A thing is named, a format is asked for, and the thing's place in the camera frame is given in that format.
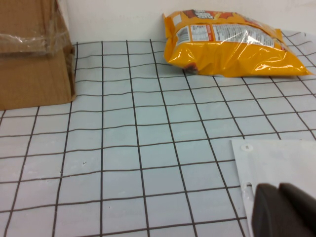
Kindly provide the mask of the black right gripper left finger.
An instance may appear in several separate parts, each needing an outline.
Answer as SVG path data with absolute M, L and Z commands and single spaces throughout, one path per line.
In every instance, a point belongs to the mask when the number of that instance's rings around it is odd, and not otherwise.
M 251 218 L 255 237 L 314 237 L 316 223 L 306 223 L 291 203 L 270 184 L 256 188 Z

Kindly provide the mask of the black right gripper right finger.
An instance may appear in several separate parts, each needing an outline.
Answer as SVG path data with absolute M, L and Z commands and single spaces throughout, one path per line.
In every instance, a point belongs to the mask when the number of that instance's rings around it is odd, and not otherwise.
M 316 199 L 290 183 L 281 183 L 279 190 L 306 223 L 316 222 Z

